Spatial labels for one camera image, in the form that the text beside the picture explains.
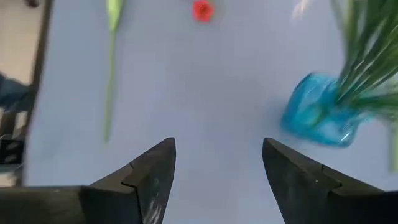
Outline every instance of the glass vase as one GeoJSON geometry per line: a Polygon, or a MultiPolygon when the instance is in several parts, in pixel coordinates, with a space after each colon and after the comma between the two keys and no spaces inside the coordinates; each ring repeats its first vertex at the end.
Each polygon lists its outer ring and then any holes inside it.
{"type": "Polygon", "coordinates": [[[320,144],[348,147],[363,116],[360,111],[337,106],[336,91],[336,78],[321,73],[307,75],[290,97],[282,128],[320,144]]]}

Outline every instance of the flower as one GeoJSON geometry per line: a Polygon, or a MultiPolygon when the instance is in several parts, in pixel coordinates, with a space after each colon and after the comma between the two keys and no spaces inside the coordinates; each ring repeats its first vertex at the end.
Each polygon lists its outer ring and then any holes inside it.
{"type": "Polygon", "coordinates": [[[208,1],[195,1],[193,3],[193,18],[199,22],[210,22],[213,18],[214,6],[208,1]]]}

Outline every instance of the table surface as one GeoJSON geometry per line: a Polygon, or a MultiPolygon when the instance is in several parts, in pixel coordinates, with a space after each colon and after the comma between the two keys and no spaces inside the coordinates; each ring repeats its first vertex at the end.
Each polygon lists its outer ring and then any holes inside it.
{"type": "Polygon", "coordinates": [[[90,184],[173,136],[177,163],[164,223],[283,223],[261,157],[263,138],[272,137],[359,180],[398,189],[381,122],[363,124],[348,149],[279,128],[306,74],[341,70],[328,1],[292,17],[297,0],[215,0],[209,24],[192,19],[192,0],[125,2],[105,145],[105,3],[55,1],[27,148],[28,185],[90,184]]]}

